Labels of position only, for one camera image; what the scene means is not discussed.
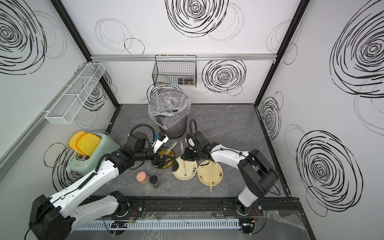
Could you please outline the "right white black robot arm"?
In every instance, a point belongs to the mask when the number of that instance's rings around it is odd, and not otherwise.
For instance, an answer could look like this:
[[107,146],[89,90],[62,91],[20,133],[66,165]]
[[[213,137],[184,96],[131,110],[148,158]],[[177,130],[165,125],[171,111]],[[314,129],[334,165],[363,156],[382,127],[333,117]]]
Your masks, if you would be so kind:
[[189,131],[186,136],[188,146],[181,156],[182,160],[207,160],[209,163],[222,163],[240,171],[246,185],[236,200],[236,209],[240,215],[245,216],[252,211],[253,205],[263,199],[272,188],[278,189],[278,173],[259,150],[233,150],[216,142],[211,143],[198,131],[194,119],[190,120]]

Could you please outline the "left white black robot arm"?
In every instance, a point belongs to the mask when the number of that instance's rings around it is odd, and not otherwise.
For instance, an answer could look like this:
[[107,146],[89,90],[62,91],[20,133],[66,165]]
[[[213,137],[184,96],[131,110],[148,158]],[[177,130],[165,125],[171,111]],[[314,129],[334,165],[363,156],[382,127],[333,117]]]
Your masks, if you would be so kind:
[[125,217],[133,208],[119,191],[88,204],[83,204],[83,201],[110,180],[132,169],[135,162],[151,161],[159,167],[165,165],[167,158],[158,150],[168,140],[166,134],[156,133],[148,124],[134,126],[127,143],[102,155],[94,170],[50,197],[41,195],[36,198],[27,231],[39,240],[64,240],[77,228],[101,217]]

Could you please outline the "bamboo chopsticks pair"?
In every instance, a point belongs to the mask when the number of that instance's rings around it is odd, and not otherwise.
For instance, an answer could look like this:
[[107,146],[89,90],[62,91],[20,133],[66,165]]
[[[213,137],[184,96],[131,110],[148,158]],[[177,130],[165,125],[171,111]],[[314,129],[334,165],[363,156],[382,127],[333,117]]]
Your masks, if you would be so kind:
[[213,162],[210,161],[210,187],[209,187],[209,191],[212,192],[213,191]]

